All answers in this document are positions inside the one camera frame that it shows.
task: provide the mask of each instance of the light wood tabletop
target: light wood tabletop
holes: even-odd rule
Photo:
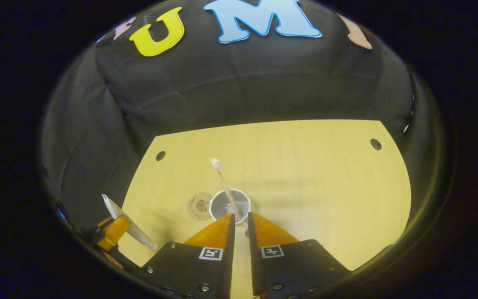
[[[165,157],[157,161],[161,151]],[[299,240],[317,240],[350,271],[395,243],[407,224],[407,169],[380,121],[231,125],[157,136],[149,146],[122,209],[158,250],[214,221],[194,220],[186,211],[193,194],[222,190],[212,158],[222,161],[228,186],[244,191],[258,214]],[[231,296],[244,299],[252,297],[249,239],[245,227],[236,230]],[[140,266],[158,252],[126,234],[119,250]]]

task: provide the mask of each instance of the light blue letter m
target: light blue letter m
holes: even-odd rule
[[[239,27],[240,20],[260,35],[267,35],[273,15],[279,26],[276,32],[286,36],[321,37],[322,32],[313,27],[297,4],[298,0],[261,0],[253,6],[240,0],[216,0],[204,6],[217,16],[223,44],[247,39],[250,33]]]

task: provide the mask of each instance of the yellow letter u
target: yellow letter u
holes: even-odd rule
[[[129,38],[143,56],[155,56],[171,49],[184,36],[184,24],[178,16],[181,7],[174,8],[159,16],[156,21],[163,21],[169,35],[163,40],[155,42],[149,33],[150,24],[147,24],[134,32]]]

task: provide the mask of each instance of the cork coaster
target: cork coaster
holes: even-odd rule
[[[209,214],[209,202],[213,195],[206,192],[195,193],[188,200],[188,214],[195,220],[207,220],[211,218]]]

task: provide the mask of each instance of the white cup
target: white cup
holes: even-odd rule
[[[245,227],[247,227],[248,221],[248,213],[255,212],[256,206],[254,203],[248,198],[248,196],[241,190],[237,189],[230,189],[232,194],[234,195],[235,203],[237,207],[241,210],[243,217],[241,219],[235,219],[235,225],[243,223]],[[226,214],[235,214],[234,209],[232,208],[232,204],[230,200],[226,196],[224,190],[219,191],[215,194],[215,196],[209,202],[209,214],[211,217],[217,221],[217,219],[226,216]]]

